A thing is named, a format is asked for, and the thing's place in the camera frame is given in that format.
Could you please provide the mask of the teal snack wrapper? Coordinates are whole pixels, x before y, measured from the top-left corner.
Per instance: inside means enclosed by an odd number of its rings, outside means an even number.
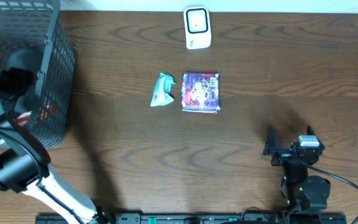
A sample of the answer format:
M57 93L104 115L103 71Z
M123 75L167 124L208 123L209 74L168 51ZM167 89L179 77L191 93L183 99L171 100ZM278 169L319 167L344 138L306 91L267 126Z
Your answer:
M172 103L174 97L171 94L171 90L172 86L175 84L175 79L170 74L160 73L155 84L150 106L165 106Z

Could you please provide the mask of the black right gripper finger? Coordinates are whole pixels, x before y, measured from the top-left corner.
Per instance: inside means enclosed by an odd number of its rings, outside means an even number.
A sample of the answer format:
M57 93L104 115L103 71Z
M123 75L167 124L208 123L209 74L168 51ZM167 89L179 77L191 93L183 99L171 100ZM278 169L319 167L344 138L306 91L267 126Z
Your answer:
M272 126L268 127L268 136L264 146L263 155L272 156L277 152L277 144L275 140L275 133Z
M324 146L324 144L320 141L320 139L317 137L317 135L315 134L315 132L313 131L313 129L312 129L312 127L309 125L309 126L307 126L307 128L306 128L306 132L307 132L307 135L310 135L310 136L314 136L317 140L318 140L318 142L319 142L319 150L321 151L321 152L323 152L324 150L325 150L325 146Z

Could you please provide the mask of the purple snack packet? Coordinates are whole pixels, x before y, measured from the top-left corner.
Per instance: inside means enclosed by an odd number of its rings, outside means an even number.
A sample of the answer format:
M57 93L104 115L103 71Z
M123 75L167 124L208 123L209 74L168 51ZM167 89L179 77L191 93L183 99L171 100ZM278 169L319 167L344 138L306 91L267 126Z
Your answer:
M185 112L218 113L221 109L219 74L185 73L181 87L181 108Z

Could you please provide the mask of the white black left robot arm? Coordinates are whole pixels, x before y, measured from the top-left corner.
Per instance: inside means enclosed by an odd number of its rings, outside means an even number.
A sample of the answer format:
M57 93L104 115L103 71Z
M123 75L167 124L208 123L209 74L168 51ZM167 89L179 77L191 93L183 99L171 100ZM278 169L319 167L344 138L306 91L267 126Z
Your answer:
M12 120L0 100L0 138L9 149L0 154L0 190L40 200L68 223L115 223L96 202L79 193L55 172L44 146Z

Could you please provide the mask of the orange red snack bar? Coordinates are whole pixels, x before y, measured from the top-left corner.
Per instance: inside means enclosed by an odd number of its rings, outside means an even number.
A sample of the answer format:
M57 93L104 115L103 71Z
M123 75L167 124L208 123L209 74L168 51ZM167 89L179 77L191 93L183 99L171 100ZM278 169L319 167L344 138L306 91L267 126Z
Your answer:
M19 126L25 126L25 124L28 122L28 120L30 120L31 113L32 113L31 111L26 111L24 113L21 113L15 119L15 122ZM45 109L41 109L39 118L40 118L40 120L46 120L49 116L57 115L57 114L59 114L58 108L55 106L54 103L50 103L47 105L47 107Z

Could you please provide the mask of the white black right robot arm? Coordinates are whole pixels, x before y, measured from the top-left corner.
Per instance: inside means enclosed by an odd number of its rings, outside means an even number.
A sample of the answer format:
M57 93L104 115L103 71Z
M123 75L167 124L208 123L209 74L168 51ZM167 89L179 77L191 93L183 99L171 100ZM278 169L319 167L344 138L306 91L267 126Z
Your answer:
M327 209L331 183L321 176L309 175L308 169L319 161L324 149L311 126L289 148L278 147L273 127L268 128L263 155L271 156L271 165L282 167L284 172L281 193L287 199L288 209L282 212L281 222L304 223L305 216L310 215L321 223L320 214Z

